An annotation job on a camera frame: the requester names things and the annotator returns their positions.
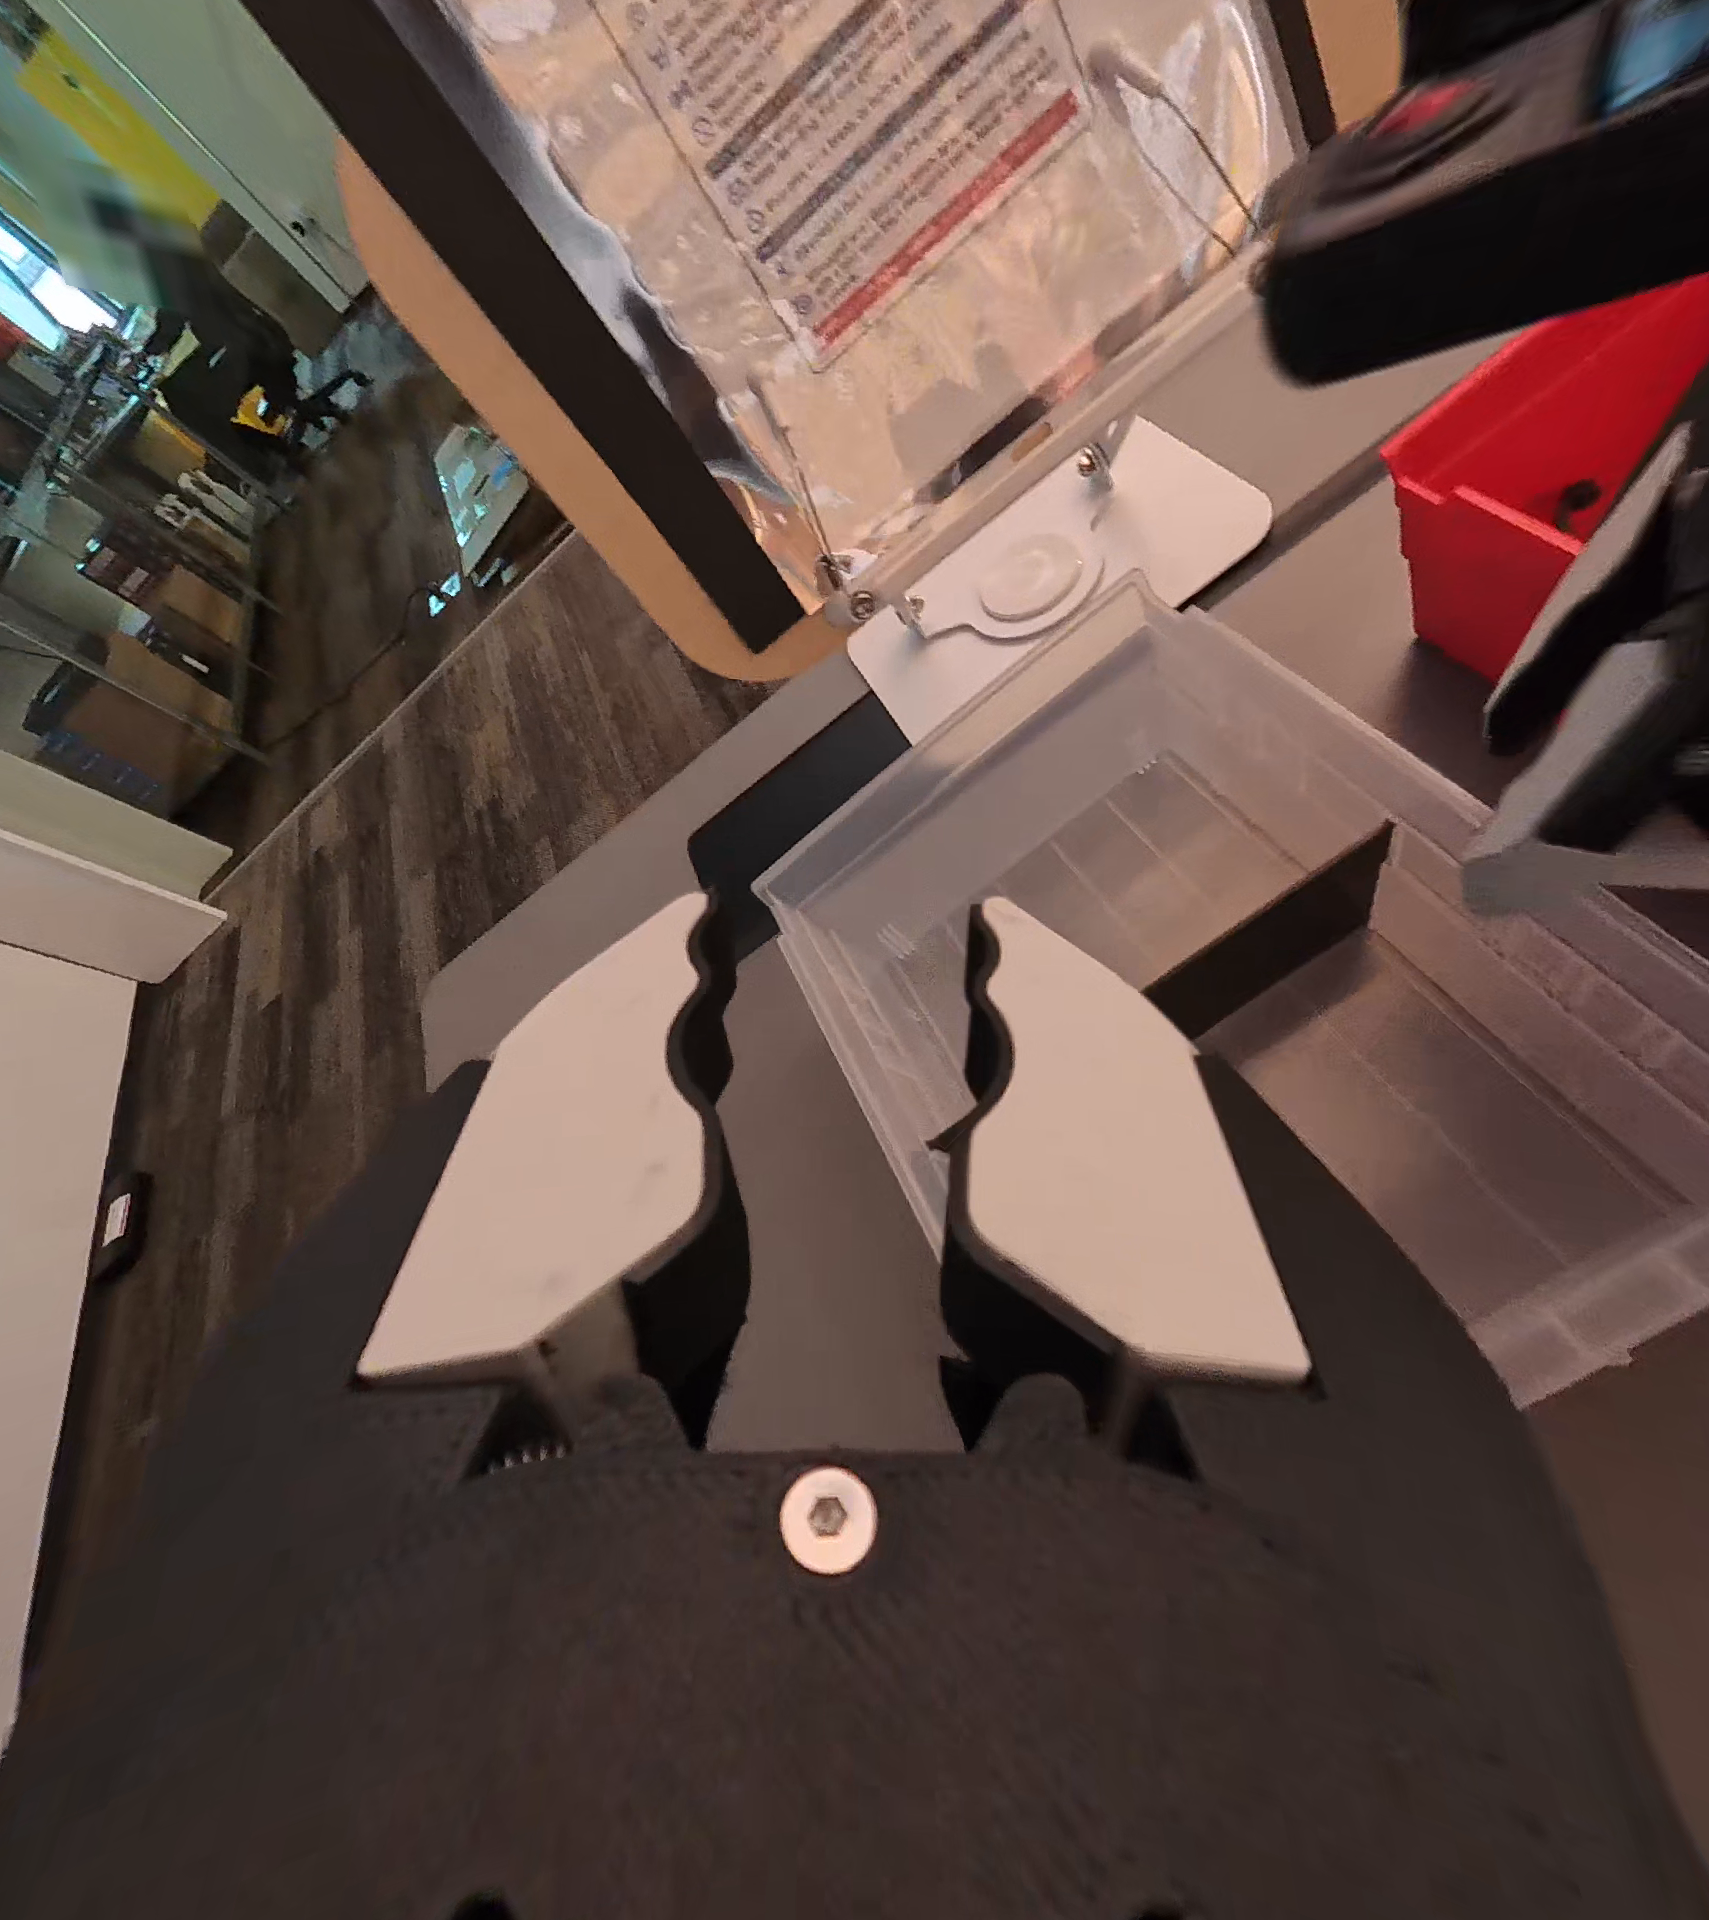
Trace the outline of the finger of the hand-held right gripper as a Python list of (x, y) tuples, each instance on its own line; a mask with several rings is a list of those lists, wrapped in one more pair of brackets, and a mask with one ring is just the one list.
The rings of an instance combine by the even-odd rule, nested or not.
[(1604, 657), (1709, 589), (1709, 460), (1698, 424), (1670, 424), (1647, 464), (1561, 575), (1493, 689), (1480, 737), (1518, 754)]
[(1543, 917), (1604, 887), (1709, 897), (1709, 831), (1673, 801), (1679, 715), (1668, 648), (1612, 646), (1462, 851), (1462, 901)]

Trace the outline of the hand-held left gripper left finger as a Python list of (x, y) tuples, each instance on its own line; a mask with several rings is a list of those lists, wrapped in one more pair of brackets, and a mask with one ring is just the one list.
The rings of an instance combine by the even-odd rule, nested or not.
[(684, 893), (558, 983), (483, 1066), (360, 1388), (507, 1388), (562, 1434), (651, 1378), (704, 1449), (749, 1306), (720, 1127), (735, 955)]

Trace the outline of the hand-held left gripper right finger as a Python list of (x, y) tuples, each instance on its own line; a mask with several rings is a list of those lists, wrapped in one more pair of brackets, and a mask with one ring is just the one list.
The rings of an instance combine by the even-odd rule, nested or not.
[(1182, 1378), (1300, 1388), (1313, 1357), (1196, 1042), (1003, 897), (967, 913), (970, 1110), (944, 1139), (944, 1393), (964, 1446), (1064, 1378), (1116, 1454), (1185, 1454)]

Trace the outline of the red plastic bin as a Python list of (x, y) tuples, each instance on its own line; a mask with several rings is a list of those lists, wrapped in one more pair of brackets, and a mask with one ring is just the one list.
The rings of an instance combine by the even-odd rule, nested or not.
[(1498, 682), (1709, 363), (1709, 275), (1518, 332), (1382, 457), (1411, 629)]

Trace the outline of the clear plastic bin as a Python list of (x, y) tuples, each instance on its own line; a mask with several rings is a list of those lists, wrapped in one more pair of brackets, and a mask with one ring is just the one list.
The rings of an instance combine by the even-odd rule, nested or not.
[(1485, 917), (1486, 808), (1125, 582), (752, 886), (930, 1245), (967, 908), (1135, 988), (1375, 836), (1361, 924), (1214, 1049), (1537, 1404), (1709, 1310), (1709, 966), (1608, 897)]

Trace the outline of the black desk mat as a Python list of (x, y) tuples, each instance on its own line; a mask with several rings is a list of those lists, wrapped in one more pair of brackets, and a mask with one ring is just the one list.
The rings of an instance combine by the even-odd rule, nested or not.
[(737, 963), (773, 937), (755, 883), (907, 752), (876, 694), (863, 694), (687, 838), (698, 886), (717, 899)]

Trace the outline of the small black labelled device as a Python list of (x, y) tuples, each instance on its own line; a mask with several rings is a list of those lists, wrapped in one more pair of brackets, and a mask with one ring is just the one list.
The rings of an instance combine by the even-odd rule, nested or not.
[(143, 1167), (114, 1171), (97, 1206), (88, 1288), (115, 1285), (146, 1252), (151, 1178)]

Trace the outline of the acrylic sign holder white base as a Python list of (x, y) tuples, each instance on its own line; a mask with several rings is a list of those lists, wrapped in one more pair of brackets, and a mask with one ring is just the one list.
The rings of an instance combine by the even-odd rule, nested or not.
[(514, 211), (917, 741), (1274, 503), (1150, 418), (1295, 157), (1265, 3), (429, 3)]

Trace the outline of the metal storage shelf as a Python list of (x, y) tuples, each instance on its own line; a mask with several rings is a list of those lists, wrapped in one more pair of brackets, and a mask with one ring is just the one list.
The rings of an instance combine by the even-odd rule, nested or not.
[(163, 374), (194, 332), (0, 313), (0, 752), (174, 819), (257, 761), (250, 644), (265, 487), (182, 417)]

